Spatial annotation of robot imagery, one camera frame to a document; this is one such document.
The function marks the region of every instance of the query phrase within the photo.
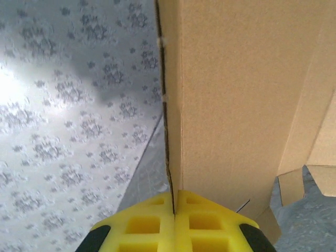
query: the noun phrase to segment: black rubber edge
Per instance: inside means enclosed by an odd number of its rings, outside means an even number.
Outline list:
[[[75,252],[99,252],[111,227],[104,225],[88,233]]]
[[[239,227],[253,252],[277,252],[259,228],[249,224],[240,224]]]

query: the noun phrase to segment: silver patterned wallpaper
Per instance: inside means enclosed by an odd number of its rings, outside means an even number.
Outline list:
[[[161,114],[151,0],[0,0],[0,252],[74,251]]]

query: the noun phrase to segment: cardboard box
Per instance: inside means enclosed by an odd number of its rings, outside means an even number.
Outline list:
[[[336,80],[335,3],[156,1],[175,209],[183,188],[239,209],[277,240],[274,180],[284,205],[303,197],[301,168]]]

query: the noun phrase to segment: cardboard edge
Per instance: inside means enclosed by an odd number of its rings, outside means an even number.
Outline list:
[[[336,197],[336,166],[307,165],[315,183],[324,196]]]
[[[256,222],[260,230],[268,238],[268,240],[275,244],[281,236],[281,229],[270,207],[267,207],[257,218]]]
[[[157,45],[159,47],[159,62],[160,62],[160,82],[161,82],[161,92],[163,97],[163,121],[164,121],[164,142],[165,142],[165,163],[166,163],[166,174],[170,186],[170,192],[172,195],[172,206],[173,213],[175,214],[175,198],[174,189],[171,172],[169,169],[169,139],[168,139],[168,124],[167,124],[167,102],[166,102],[166,84],[165,84],[165,50],[164,50],[164,39],[162,34],[161,26],[161,16],[160,16],[160,6],[159,0],[154,0],[155,8],[155,20],[156,20],[156,32],[157,32]]]
[[[302,168],[278,176],[282,206],[287,206],[302,199],[305,195]]]

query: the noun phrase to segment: yellow object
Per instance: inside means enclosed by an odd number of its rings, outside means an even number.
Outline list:
[[[256,251],[239,227],[248,224],[259,228],[253,220],[188,191],[179,191],[178,200],[175,216],[170,193],[162,193],[116,213],[96,223],[90,232],[93,235],[91,243],[86,238],[76,251]]]

